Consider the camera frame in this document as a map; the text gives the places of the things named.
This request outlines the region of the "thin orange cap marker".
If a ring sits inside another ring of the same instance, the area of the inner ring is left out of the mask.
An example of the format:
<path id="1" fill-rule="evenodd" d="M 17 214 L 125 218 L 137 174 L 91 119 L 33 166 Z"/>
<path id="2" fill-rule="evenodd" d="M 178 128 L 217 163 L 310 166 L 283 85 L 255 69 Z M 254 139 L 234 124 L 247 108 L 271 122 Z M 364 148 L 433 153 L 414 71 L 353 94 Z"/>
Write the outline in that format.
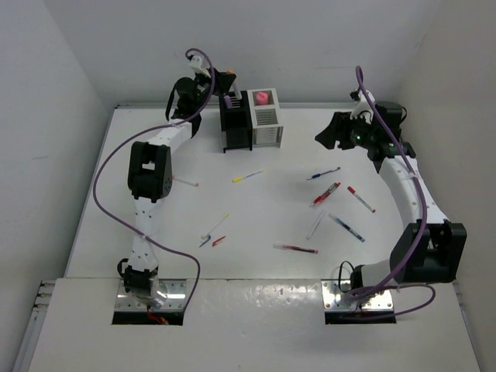
<path id="1" fill-rule="evenodd" d="M 193 182 L 193 181 L 185 180 L 183 178 L 176 177 L 176 176 L 173 176 L 173 180 L 175 180 L 177 182 L 180 182 L 182 184 L 187 184 L 187 185 L 192 186 L 192 187 L 195 187 L 195 188 L 199 186 L 199 183 L 198 182 Z"/>

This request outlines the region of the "orange cap highlighter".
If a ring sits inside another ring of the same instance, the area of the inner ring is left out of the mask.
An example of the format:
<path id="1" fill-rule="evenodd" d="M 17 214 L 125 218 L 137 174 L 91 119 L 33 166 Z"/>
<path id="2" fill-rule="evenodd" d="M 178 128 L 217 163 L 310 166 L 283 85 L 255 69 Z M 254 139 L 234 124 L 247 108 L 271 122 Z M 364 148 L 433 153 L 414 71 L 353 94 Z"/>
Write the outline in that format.
<path id="1" fill-rule="evenodd" d="M 242 100 L 242 95 L 241 95 L 241 91 L 237 85 L 237 82 L 236 82 L 236 77 L 237 75 L 235 74 L 235 71 L 233 69 L 229 69 L 227 70 L 226 72 L 227 74 L 229 75 L 232 75 L 234 78 L 233 78 L 233 81 L 232 81 L 232 84 L 231 84 L 231 88 L 234 92 L 234 98 L 235 100 L 231 99 L 231 96 L 229 94 L 225 95 L 224 96 L 224 100 L 225 100 L 225 103 L 226 103 L 226 108 L 228 109 L 233 109 L 234 108 L 234 103 L 236 102 L 240 102 Z"/>

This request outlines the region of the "yellow tip white pen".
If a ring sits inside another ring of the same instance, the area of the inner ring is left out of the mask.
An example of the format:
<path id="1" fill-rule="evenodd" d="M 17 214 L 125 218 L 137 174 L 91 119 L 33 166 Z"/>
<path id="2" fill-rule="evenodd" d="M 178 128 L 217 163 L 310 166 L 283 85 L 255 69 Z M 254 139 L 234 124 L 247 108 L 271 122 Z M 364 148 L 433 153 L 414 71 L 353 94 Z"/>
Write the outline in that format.
<path id="1" fill-rule="evenodd" d="M 207 231 L 201 235 L 201 239 L 206 239 L 212 234 L 212 232 L 229 217 L 229 212 L 225 212 L 219 219 L 217 219 L 214 224 L 207 229 Z"/>

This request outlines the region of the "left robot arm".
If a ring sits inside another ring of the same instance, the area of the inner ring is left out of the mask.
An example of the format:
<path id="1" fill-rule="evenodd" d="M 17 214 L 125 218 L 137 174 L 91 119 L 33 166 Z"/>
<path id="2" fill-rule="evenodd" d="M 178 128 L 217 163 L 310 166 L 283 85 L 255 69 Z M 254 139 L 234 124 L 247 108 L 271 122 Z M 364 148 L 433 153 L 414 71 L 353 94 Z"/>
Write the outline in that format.
<path id="1" fill-rule="evenodd" d="M 199 129 L 199 112 L 209 95 L 222 102 L 229 95 L 236 74 L 233 71 L 196 71 L 195 77 L 182 77 L 170 93 L 165 111 L 167 127 L 151 139 L 136 141 L 131 147 L 127 184 L 134 198 L 135 225 L 141 233 L 133 239 L 129 258 L 118 269 L 127 292 L 149 302 L 159 298 L 159 263 L 150 238 L 157 233 L 157 215 L 173 184 L 171 155 Z"/>

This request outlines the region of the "pink purple eraser block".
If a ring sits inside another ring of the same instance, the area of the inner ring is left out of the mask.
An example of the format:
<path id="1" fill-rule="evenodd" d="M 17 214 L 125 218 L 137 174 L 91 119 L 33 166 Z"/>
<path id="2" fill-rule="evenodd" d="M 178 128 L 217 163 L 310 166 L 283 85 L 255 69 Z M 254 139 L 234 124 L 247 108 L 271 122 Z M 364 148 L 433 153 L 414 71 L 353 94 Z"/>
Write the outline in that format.
<path id="1" fill-rule="evenodd" d="M 253 100 L 255 105 L 269 105 L 270 96 L 266 91 L 256 91 L 253 93 Z"/>

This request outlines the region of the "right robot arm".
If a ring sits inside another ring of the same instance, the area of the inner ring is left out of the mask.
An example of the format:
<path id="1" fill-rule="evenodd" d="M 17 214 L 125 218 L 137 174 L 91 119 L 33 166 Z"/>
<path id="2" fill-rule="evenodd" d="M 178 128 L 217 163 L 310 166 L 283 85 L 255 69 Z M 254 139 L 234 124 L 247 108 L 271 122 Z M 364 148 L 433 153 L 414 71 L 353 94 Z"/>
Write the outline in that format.
<path id="1" fill-rule="evenodd" d="M 315 138 L 328 150 L 356 146 L 367 150 L 391 192 L 404 228 L 386 260 L 353 269 L 351 291 L 368 296 L 387 286 L 451 283 L 456 279 L 467 230 L 452 222 L 430 195 L 412 145 L 401 139 L 402 107 L 379 102 L 376 110 L 369 119 L 353 112 L 335 112 Z"/>

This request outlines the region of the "yellow cap blue pen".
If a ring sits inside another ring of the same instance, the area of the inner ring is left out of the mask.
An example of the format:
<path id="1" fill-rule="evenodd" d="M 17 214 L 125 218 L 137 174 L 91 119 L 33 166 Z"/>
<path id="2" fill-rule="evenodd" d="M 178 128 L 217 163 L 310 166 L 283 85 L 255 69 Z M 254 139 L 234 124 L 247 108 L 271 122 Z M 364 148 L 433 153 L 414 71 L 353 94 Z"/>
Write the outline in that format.
<path id="1" fill-rule="evenodd" d="M 258 174 L 262 174 L 263 172 L 264 172 L 264 169 L 259 169 L 259 170 L 256 170 L 256 171 L 254 171 L 254 172 L 251 172 L 251 173 L 245 174 L 245 175 L 243 175 L 243 176 L 233 178 L 233 179 L 232 179 L 232 183 L 239 183 L 239 182 L 241 182 L 241 181 L 246 180 L 247 178 L 250 178 L 250 177 L 256 176 L 256 175 L 258 175 Z"/>

